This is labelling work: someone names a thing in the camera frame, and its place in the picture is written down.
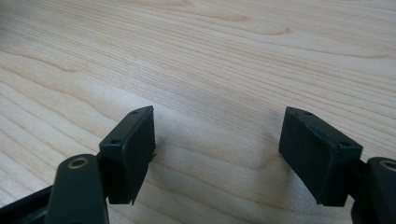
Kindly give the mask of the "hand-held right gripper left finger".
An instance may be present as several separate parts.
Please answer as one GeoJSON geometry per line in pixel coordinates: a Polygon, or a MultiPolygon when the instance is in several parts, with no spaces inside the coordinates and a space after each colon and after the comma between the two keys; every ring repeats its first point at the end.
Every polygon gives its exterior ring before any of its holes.
{"type": "Polygon", "coordinates": [[[105,197],[111,204],[134,204],[155,157],[154,108],[128,113],[99,144],[105,197]]]}

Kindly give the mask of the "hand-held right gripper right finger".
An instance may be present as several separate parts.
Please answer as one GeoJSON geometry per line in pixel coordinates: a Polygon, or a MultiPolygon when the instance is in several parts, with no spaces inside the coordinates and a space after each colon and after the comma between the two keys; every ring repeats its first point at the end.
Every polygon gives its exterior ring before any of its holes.
{"type": "Polygon", "coordinates": [[[278,151],[319,204],[343,206],[362,145],[315,114],[287,107],[278,151]]]}

